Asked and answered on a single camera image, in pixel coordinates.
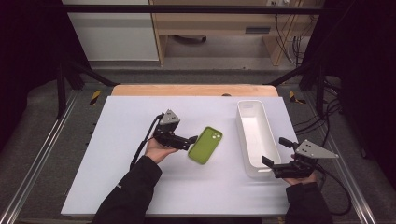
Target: hand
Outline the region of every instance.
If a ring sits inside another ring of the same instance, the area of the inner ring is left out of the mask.
[[[164,147],[163,145],[158,143],[155,138],[151,138],[150,140],[148,140],[145,156],[148,156],[150,159],[158,164],[163,161],[166,156],[176,151],[177,149],[172,147]]]
[[[283,178],[283,180],[289,183],[290,185],[308,184],[308,183],[317,182],[317,177],[315,176],[314,173],[312,173],[309,177],[306,178]]]

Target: white cabinet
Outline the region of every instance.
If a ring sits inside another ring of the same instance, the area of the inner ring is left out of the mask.
[[[147,0],[63,0],[64,4],[148,5]],[[69,13],[89,61],[158,61],[152,19],[139,13]]]

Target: white tray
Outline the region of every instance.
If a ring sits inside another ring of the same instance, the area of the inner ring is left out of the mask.
[[[238,102],[236,123],[247,175],[271,175],[271,169],[262,164],[262,156],[275,164],[280,164],[281,161],[262,102]]]

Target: white tabletop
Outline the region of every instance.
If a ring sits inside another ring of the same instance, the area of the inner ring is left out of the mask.
[[[61,213],[93,216],[128,172],[151,122],[172,109],[181,120],[176,135],[189,138],[211,126],[221,131],[223,138],[205,165],[189,159],[184,150],[159,164],[163,175],[155,187],[148,217],[285,214],[288,185],[272,175],[253,179],[245,172],[235,119],[241,100],[262,101],[282,163],[289,162],[292,150],[277,141],[279,137],[297,138],[280,97],[109,96]]]

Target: gray carpet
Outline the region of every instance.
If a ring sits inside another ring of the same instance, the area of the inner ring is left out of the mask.
[[[112,80],[123,83],[252,83],[260,84],[280,76],[275,71],[263,74],[257,71],[116,71],[103,72],[104,76],[111,76]],[[106,96],[111,88],[89,83],[83,91],[78,92],[78,99],[73,111],[64,125],[63,131],[50,153],[43,170],[29,197],[27,198],[19,218],[49,218],[70,219],[60,215],[65,194],[70,188],[79,164],[84,156],[87,144],[94,131],[94,123],[99,119]],[[301,100],[308,100],[312,92],[300,92],[292,83],[279,86],[279,95],[285,99],[286,107],[293,124],[306,121],[314,116],[308,104],[298,104],[290,101],[290,91],[296,93]],[[95,105],[89,105],[92,94],[96,90],[102,93]],[[334,97],[326,94],[327,101]],[[7,208],[13,194],[18,189],[24,176],[35,159],[45,138],[52,127],[57,113],[56,83],[50,82],[32,91],[28,99],[28,107],[23,114],[21,123],[6,148],[0,155],[0,211]],[[396,205],[396,193],[387,179],[382,175],[375,161],[363,159],[360,154],[359,143],[356,142],[346,118],[335,113],[330,118],[331,135],[341,151],[341,156],[354,175],[365,200],[372,209],[377,223],[396,223],[396,214],[391,208]],[[319,130],[298,135],[299,140],[309,139],[320,144],[323,135]],[[331,173],[338,175],[332,161],[320,161]],[[344,192],[328,177],[323,188],[323,195],[332,211],[341,211],[347,201]],[[355,209],[342,217],[334,216],[335,223],[361,223]],[[263,223],[277,223],[277,217],[263,219]]]

